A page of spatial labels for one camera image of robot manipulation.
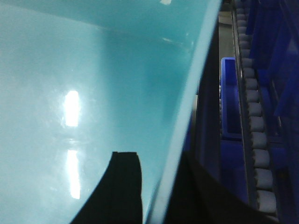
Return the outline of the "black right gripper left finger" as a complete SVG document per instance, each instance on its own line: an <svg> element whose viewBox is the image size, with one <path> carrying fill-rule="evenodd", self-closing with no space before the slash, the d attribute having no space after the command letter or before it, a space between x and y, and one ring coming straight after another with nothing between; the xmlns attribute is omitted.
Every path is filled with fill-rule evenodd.
<svg viewBox="0 0 299 224"><path fill-rule="evenodd" d="M141 224L142 172L136 152L113 152L97 187L73 224Z"/></svg>

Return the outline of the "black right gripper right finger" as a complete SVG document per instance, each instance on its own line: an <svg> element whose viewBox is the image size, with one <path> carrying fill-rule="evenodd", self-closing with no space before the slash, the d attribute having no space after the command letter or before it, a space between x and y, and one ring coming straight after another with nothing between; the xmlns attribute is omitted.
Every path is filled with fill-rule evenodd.
<svg viewBox="0 0 299 224"><path fill-rule="evenodd" d="M164 219L165 224L274 224L247 206L183 152Z"/></svg>

